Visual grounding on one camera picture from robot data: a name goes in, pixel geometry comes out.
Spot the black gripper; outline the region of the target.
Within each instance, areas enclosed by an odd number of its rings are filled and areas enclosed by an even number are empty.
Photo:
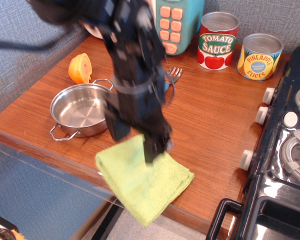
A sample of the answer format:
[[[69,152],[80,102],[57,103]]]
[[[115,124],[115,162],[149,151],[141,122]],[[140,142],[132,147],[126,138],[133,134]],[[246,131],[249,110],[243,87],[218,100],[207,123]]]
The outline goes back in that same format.
[[[144,92],[107,94],[104,99],[105,121],[112,139],[121,141],[131,128],[144,134],[143,149],[146,163],[171,149],[171,126],[164,118],[165,86],[150,86]]]

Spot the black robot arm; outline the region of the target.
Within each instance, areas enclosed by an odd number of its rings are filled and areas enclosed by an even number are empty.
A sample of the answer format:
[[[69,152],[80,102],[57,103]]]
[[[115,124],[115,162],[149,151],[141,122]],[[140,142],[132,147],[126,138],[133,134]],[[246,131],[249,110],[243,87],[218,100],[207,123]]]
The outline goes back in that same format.
[[[144,135],[144,159],[151,163],[172,144],[172,128],[162,113],[166,56],[144,0],[32,0],[32,9],[53,25],[80,21],[100,31],[113,63],[116,93],[105,96],[105,120],[120,141],[136,129]]]

